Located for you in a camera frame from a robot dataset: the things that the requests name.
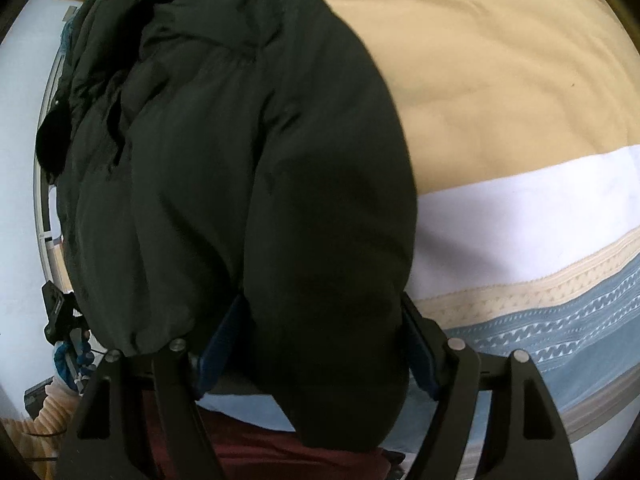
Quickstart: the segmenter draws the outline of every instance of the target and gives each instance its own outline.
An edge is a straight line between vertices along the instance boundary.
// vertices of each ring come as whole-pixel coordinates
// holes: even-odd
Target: white stripe
[[[527,282],[640,226],[640,146],[418,199],[414,300]]]

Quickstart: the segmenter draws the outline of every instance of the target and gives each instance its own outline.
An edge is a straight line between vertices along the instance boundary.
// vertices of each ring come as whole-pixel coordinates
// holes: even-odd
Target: white floor
[[[42,97],[60,45],[62,0],[30,0],[0,44],[0,416],[52,376],[36,243],[33,154]]]

